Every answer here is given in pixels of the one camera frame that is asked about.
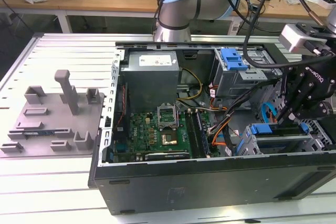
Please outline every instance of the ram slot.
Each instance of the ram slot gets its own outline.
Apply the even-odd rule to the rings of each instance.
[[[205,157],[196,113],[185,112],[185,122],[187,126],[192,156],[195,158]]]

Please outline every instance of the table leg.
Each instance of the table leg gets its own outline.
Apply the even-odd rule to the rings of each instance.
[[[229,27],[228,35],[237,35],[240,23],[242,22],[241,18],[239,17],[233,17],[231,20],[231,24]]]
[[[103,17],[103,28],[106,29],[107,28],[107,19],[106,17]]]
[[[71,24],[69,21],[69,17],[65,14],[57,14],[59,24],[61,25],[62,32],[64,34],[71,34],[72,29],[71,29]]]
[[[8,13],[0,13],[0,19],[3,20],[7,25],[12,25],[12,20]]]

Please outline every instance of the floor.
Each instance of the floor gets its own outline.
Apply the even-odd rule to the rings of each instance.
[[[52,15],[20,14],[24,22],[34,31],[40,33],[60,33],[58,20]],[[12,17],[12,25],[6,25],[0,20],[0,79],[5,75],[21,51],[29,42],[32,34],[18,19]],[[107,17],[107,27],[103,17],[71,16],[70,22],[74,33],[113,33],[113,34],[150,34],[152,22],[150,18]],[[273,30],[281,30],[284,24],[273,24]],[[190,25],[192,34],[225,35],[229,28],[229,22],[193,20]],[[239,35],[245,35],[245,25]],[[263,31],[255,31],[254,35],[270,35]]]

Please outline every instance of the motherboard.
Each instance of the motherboard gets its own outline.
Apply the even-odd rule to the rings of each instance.
[[[207,157],[210,126],[206,111],[175,112],[161,108],[158,112],[131,113],[129,139],[116,143],[114,162]]]

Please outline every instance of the aluminum workbench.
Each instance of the aluminum workbench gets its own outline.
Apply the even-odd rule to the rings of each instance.
[[[29,85],[46,93],[61,88],[57,69],[71,72],[77,92],[110,85],[109,52],[113,41],[151,41],[149,35],[45,34],[32,38],[0,82],[0,142],[21,111]],[[193,41],[243,42],[242,36],[193,36]],[[277,43],[277,37],[252,37],[254,42]],[[278,48],[289,60],[299,55]],[[336,223],[336,180],[303,200],[112,216],[97,189],[87,186],[91,157],[54,159],[0,159],[0,223]]]

